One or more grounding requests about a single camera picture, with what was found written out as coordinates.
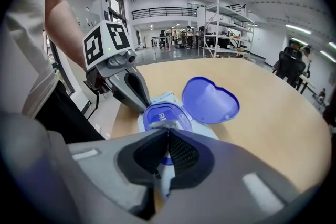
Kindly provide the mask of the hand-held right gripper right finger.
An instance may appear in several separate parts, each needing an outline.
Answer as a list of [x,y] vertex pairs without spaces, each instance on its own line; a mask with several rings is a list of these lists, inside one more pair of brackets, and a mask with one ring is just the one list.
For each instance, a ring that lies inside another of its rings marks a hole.
[[155,223],[287,223],[300,211],[293,184],[242,147],[186,131],[169,137],[196,148],[199,159]]

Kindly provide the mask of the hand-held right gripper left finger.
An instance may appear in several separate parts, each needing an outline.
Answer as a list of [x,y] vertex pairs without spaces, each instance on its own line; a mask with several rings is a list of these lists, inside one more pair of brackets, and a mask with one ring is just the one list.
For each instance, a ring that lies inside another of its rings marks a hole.
[[66,144],[61,134],[19,114],[1,114],[1,159],[23,197],[52,223],[143,223],[152,176],[132,185],[138,204],[117,203],[118,183],[127,179],[117,166],[123,141]]

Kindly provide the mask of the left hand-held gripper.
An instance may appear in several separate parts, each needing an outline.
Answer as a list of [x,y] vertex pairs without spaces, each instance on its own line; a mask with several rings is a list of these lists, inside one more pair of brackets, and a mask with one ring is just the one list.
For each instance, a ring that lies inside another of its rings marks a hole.
[[150,105],[144,77],[133,67],[136,53],[122,23],[103,20],[82,41],[85,84],[97,94],[112,89],[121,103],[143,113]]

